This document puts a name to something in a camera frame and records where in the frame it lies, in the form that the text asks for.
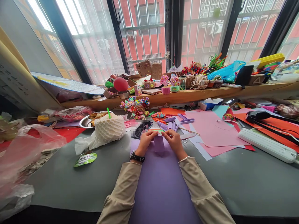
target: bracelet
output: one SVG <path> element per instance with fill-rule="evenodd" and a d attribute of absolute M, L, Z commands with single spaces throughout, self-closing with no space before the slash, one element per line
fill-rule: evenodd
<path fill-rule="evenodd" d="M 186 158 L 183 158 L 180 162 L 182 162 L 182 161 L 184 161 L 184 160 L 186 160 L 188 158 L 190 158 L 190 156 L 187 156 Z"/>

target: red balloon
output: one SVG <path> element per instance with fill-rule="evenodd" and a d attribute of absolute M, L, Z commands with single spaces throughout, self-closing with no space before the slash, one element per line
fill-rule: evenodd
<path fill-rule="evenodd" d="M 116 78 L 113 82 L 113 85 L 117 91 L 126 91 L 129 87 L 127 80 L 121 77 Z"/>

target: remote control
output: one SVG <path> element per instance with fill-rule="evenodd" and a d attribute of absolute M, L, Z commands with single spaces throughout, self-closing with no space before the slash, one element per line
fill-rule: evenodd
<path fill-rule="evenodd" d="M 223 83 L 221 85 L 225 86 L 225 87 L 232 87 L 232 88 L 240 88 L 241 87 L 241 85 L 236 85 L 236 84 L 232 84 L 232 83 Z"/>

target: beige jacket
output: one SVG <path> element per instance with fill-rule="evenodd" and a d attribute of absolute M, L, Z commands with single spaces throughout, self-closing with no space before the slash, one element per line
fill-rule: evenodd
<path fill-rule="evenodd" d="M 204 224 L 235 223 L 219 193 L 210 185 L 194 158 L 179 163 L 191 200 Z M 98 224 L 128 223 L 134 206 L 141 165 L 124 163 L 111 195 L 107 196 Z"/>

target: hand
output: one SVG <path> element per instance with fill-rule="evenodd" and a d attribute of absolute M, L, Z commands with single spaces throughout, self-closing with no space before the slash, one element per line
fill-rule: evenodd
<path fill-rule="evenodd" d="M 176 133 L 174 130 L 169 129 L 166 132 L 162 132 L 162 135 L 168 141 L 178 160 L 182 160 L 188 156 L 184 151 L 179 133 Z"/>
<path fill-rule="evenodd" d="M 147 148 L 153 138 L 158 134 L 158 131 L 148 131 L 141 135 L 139 146 L 135 152 L 137 156 L 144 157 Z"/>

